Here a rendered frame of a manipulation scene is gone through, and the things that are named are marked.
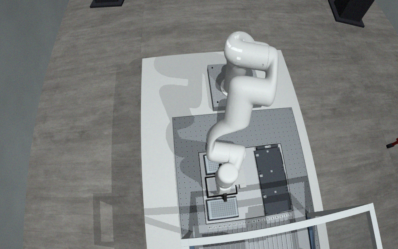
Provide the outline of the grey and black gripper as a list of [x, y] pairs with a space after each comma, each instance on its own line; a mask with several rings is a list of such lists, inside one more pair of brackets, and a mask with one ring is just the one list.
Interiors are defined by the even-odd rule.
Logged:
[[222, 199], [224, 200], [224, 202], [227, 202], [227, 194], [231, 191], [231, 187], [229, 188], [221, 188], [217, 185], [216, 183], [216, 187], [217, 187], [217, 193], [222, 197]]

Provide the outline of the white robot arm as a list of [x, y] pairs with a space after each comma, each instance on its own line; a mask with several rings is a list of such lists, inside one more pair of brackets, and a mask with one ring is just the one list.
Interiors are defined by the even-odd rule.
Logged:
[[[221, 188], [239, 185], [246, 188], [243, 160], [246, 148], [241, 144], [215, 141], [222, 135], [245, 129], [250, 123], [253, 105], [269, 107], [276, 96], [279, 55], [276, 48], [254, 41], [247, 33], [233, 32], [225, 41], [225, 79], [221, 92], [226, 98], [225, 115], [211, 129], [206, 156], [211, 162], [223, 163], [215, 182]], [[246, 68], [265, 71], [265, 78], [245, 76]], [[227, 163], [226, 163], [227, 162]]]

